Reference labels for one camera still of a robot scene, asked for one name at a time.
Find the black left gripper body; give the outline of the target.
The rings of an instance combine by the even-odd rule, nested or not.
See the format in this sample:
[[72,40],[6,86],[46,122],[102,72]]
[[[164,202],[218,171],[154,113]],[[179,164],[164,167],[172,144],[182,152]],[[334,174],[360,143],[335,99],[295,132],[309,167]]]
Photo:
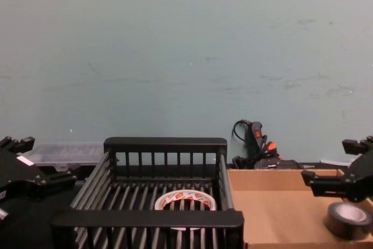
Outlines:
[[1,202],[16,197],[36,197],[44,174],[29,159],[1,149]]

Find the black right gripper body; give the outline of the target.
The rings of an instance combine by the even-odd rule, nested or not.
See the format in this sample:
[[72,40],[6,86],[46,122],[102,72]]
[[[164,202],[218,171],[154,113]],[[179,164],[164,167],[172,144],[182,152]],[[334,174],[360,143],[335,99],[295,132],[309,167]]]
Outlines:
[[343,179],[350,183],[346,197],[351,202],[361,202],[372,196],[372,150],[359,155],[345,170]]

